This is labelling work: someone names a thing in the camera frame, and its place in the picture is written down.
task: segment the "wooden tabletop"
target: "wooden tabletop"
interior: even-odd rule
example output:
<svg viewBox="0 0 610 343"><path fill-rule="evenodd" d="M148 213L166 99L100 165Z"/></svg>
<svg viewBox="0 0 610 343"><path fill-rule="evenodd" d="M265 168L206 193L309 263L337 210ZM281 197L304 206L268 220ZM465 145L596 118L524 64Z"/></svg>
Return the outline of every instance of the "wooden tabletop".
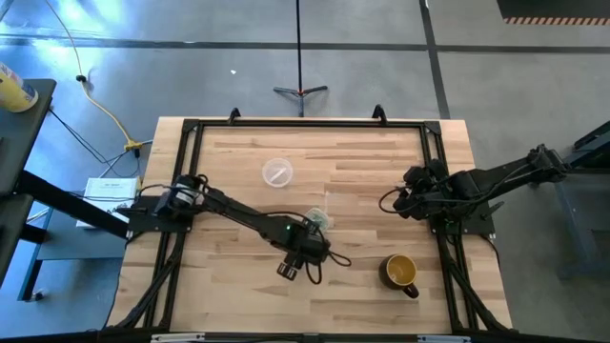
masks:
<svg viewBox="0 0 610 343"><path fill-rule="evenodd" d="M183 119L159 119L145 185L171 184ZM472 169L464 121L440 123L450 172ZM289 160L295 170L283 189L262 179L263 165L275 157ZM184 173L189 152L185 161ZM262 212L320 208L334 222L326 232L333 250L351 257L353 266L328 260L321 285L313 285L305 271L290 282L275 273L283 253L256 232L219 215L200 214L187 235L172 331L449 333L437 243L427 223L377 207L378 198L399 185L409 167L422 164L419 133L410 129L205 129L198 172L208 175L210 186ZM159 236L145 233L128 246L110 325L125 317L149 286ZM510 327L493 250L477 236L465 236L464 247L474 289ZM385 289L377 279L379 262L393 253L416 261L417 300ZM157 320L164 297L162 292ZM463 313L461 292L457 300Z"/></svg>

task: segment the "floor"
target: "floor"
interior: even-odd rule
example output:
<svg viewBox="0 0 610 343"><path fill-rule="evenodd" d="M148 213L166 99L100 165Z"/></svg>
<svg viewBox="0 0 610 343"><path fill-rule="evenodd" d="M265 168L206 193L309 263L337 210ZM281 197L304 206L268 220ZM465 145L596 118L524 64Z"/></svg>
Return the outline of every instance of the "floor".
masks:
<svg viewBox="0 0 610 343"><path fill-rule="evenodd" d="M233 107L246 116L296 115L294 102L271 91L297 85L294 45L285 44L295 41L292 1L51 2L81 38L92 95L138 140L153 137L162 115L228 115ZM427 3L438 45L525 48L439 49L435 65L421 48L431 37L418 0L302 1L303 42L310 44L303 52L304 87L330 88L308 99L305 115L365 117L380 103L392 118L465 119L480 168L520 158L539 143L567 153L576 139L608 120L610 51L588 47L610 47L610 27L509 26L493 0ZM44 2L0 1L3 14L0 60L25 78L57 80L57 114L106 156L120 153L120 131L82 96L73 51ZM544 53L544 47L581 49ZM437 98L439 87L448 109ZM79 190L105 166L50 117L27 168ZM117 165L119 173L134 168L132 157ZM506 205L495 214L497 244L515 328L610 340L610 282L556 277L574 252L553 187L523 188L500 200ZM36 289L49 297L17 302L32 249L20 243L0 290L0 337L101 328L121 261L44 264Z"/></svg>

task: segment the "coffee cup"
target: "coffee cup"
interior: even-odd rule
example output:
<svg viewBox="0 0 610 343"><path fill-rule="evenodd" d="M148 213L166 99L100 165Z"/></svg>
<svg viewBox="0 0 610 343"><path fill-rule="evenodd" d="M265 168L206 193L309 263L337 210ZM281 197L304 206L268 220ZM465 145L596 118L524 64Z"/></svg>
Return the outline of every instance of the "coffee cup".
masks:
<svg viewBox="0 0 610 343"><path fill-rule="evenodd" d="M402 254L390 255L379 264L379 279L391 290L403 291L411 298L417 298L419 291L415 285L416 263Z"/></svg>

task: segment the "yellow cable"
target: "yellow cable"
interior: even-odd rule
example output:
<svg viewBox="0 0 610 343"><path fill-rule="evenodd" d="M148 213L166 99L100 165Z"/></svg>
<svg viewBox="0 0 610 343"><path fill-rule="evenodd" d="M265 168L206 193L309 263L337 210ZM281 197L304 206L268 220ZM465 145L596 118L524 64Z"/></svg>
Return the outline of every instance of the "yellow cable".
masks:
<svg viewBox="0 0 610 343"><path fill-rule="evenodd" d="M78 50L76 49L76 45L74 44L74 40L72 39L72 36L70 34L70 31L68 30L68 28L66 27L66 25L64 24L64 22L61 20L61 18L59 17L59 14L57 14L57 12L55 11L55 9L53 8L53 6L51 5L51 3L49 2L49 0L45 0L45 2L47 3L47 6L49 6L49 8L51 9L51 11L53 12L53 14L55 14L55 17L57 18L57 20L59 21L59 24L61 24L61 26L64 28L64 30L66 31L66 33L68 34L68 38L70 38L70 42L72 43L72 48L74 49L74 54L76 55L76 62L78 63L78 71L80 72L80 75L84 75L83 74L83 69L80 65L80 57L78 56ZM107 114L116 124L116 126L118 126L118 128L123 132L123 135L125 135L125 139L127 139L127 144L123 147L125 149L125 151L130 151L133 149L140 149L142 148L142 142L136 142L134 141L129 134L127 133L127 130L125 130L125 127L123 127L123 125L121 124L121 122L116 118L116 116L114 116L114 114L112 114L110 111L106 110L106 108L104 108L102 105L100 105L97 101L93 100L91 98L91 96L89 95L89 91L87 91L87 87L85 87L85 83L87 82L86 79L83 79L85 81L79 81L81 87L83 88L83 92L85 93L85 96L87 97L87 99L94 104L98 109L100 109L102 112L104 112L105 114Z"/></svg>

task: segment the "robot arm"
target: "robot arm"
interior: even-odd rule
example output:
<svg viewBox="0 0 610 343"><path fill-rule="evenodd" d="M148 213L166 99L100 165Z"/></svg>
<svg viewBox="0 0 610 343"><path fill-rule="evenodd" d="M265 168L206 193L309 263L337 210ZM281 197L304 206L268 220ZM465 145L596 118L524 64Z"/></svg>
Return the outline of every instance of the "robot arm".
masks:
<svg viewBox="0 0 610 343"><path fill-rule="evenodd" d="M559 182L568 167L554 150L544 145L531 150L526 157L491 170L473 169L449 175L438 160L429 167L412 167L403 180L394 209L403 218L416 220L445 214L460 219L477 205L528 183Z"/></svg>
<svg viewBox="0 0 610 343"><path fill-rule="evenodd" d="M205 175L178 176L175 183L160 196L152 215L172 222L191 220L202 212L225 216L258 232L273 247L284 251L286 257L277 268L277 273L289 280L295 279L303 264L319 267L329 255L332 257L331 243L324 238L315 222L299 213L261 213L208 186ZM282 214L297 215L301 220Z"/></svg>

